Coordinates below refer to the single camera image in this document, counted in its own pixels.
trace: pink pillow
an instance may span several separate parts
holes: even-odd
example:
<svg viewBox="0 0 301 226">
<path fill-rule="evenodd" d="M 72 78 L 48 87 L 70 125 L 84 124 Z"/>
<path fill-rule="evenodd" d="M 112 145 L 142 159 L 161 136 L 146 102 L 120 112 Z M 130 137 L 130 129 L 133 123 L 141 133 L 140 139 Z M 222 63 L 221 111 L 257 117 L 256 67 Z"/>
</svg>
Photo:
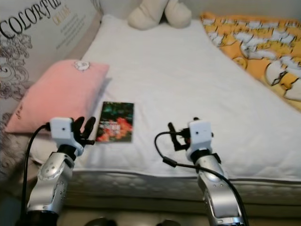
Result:
<svg viewBox="0 0 301 226">
<path fill-rule="evenodd" d="M 27 91 L 5 131 L 33 133 L 53 117 L 88 117 L 108 69 L 79 60 L 55 63 Z"/>
</svg>

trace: plush toy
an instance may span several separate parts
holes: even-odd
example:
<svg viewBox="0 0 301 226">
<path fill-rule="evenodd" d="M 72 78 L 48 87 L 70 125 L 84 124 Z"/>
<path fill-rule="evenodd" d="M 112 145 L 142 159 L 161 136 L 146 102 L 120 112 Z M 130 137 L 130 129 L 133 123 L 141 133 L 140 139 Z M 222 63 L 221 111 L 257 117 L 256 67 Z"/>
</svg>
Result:
<svg viewBox="0 0 301 226">
<path fill-rule="evenodd" d="M 173 27 L 183 28 L 191 22 L 191 11 L 178 0 L 143 0 L 127 21 L 133 28 L 147 30 L 159 24 L 164 12 Z"/>
</svg>

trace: small logo on pillow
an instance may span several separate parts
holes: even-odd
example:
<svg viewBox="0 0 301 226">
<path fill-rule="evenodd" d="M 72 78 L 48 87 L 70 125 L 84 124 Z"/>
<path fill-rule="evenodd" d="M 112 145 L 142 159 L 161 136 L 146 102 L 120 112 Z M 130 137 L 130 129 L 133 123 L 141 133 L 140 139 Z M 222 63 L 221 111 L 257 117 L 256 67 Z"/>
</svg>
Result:
<svg viewBox="0 0 301 226">
<path fill-rule="evenodd" d="M 90 62 L 76 61 L 74 62 L 73 66 L 80 72 L 84 72 L 85 70 L 89 69 Z"/>
</svg>

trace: black cable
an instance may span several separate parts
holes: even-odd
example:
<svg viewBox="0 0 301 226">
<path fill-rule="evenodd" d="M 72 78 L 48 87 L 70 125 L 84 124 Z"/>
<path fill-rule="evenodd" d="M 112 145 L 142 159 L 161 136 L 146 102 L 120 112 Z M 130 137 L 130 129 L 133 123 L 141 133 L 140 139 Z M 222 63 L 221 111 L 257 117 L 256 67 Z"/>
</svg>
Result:
<svg viewBox="0 0 301 226">
<path fill-rule="evenodd" d="M 32 135 L 30 138 L 30 141 L 27 146 L 27 150 L 25 153 L 25 160 L 24 160 L 24 175 L 23 175 L 23 185 L 22 185 L 22 197 L 21 197 L 21 218 L 24 218 L 26 215 L 26 187 L 27 187 L 27 169 L 28 169 L 28 159 L 29 159 L 29 152 L 30 148 L 32 147 L 32 143 L 36 135 L 40 132 L 42 129 L 47 129 L 50 131 L 50 125 L 49 123 L 40 126 Z"/>
<path fill-rule="evenodd" d="M 157 139 L 159 136 L 161 135 L 164 135 L 164 134 L 176 134 L 176 135 L 180 135 L 180 133 L 174 133 L 174 132 L 161 132 L 159 134 L 156 135 L 155 137 L 155 147 L 156 147 L 156 150 L 158 152 L 158 154 L 162 157 L 163 159 L 163 162 L 172 166 L 172 167 L 176 167 L 176 166 L 180 166 L 180 167 L 185 167 L 185 168 L 192 168 L 192 169 L 196 169 L 196 170 L 202 170 L 204 172 L 207 172 L 207 173 L 211 173 L 213 175 L 215 175 L 216 177 L 218 177 L 219 179 L 223 180 L 233 191 L 236 199 L 237 199 L 237 202 L 238 202 L 238 205 L 241 209 L 241 215 L 242 215 L 242 218 L 244 220 L 244 224 L 245 226 L 249 226 L 249 222 L 248 222 L 248 218 L 247 218 L 247 215 L 246 215 L 246 210 L 245 210 L 245 207 L 244 207 L 244 204 L 243 204 L 243 201 L 237 191 L 237 189 L 234 187 L 234 185 L 230 182 L 229 179 L 227 179 L 226 177 L 224 177 L 222 174 L 219 174 L 211 169 L 208 169 L 208 168 L 204 168 L 204 167 L 201 167 L 201 166 L 195 166 L 195 165 L 188 165 L 188 164 L 182 164 L 182 163 L 177 163 L 176 161 L 164 156 L 162 154 L 162 152 L 159 150 L 158 148 L 158 145 L 157 145 Z"/>
</svg>

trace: floor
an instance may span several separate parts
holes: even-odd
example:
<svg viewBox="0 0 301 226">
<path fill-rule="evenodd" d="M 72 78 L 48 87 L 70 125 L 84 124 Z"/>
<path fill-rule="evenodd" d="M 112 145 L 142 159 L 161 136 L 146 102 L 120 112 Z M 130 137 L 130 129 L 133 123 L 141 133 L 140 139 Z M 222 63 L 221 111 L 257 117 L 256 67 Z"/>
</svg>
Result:
<svg viewBox="0 0 301 226">
<path fill-rule="evenodd" d="M 19 213 L 19 200 L 0 194 L 0 225 L 14 226 Z M 76 208 L 64 208 L 57 226 L 84 226 L 90 220 L 99 217 L 114 219 L 118 226 L 156 226 L 165 219 L 172 219 L 182 226 L 209 226 L 207 217 L 204 215 Z M 301 219 L 251 218 L 249 223 L 250 226 L 300 226 Z"/>
</svg>

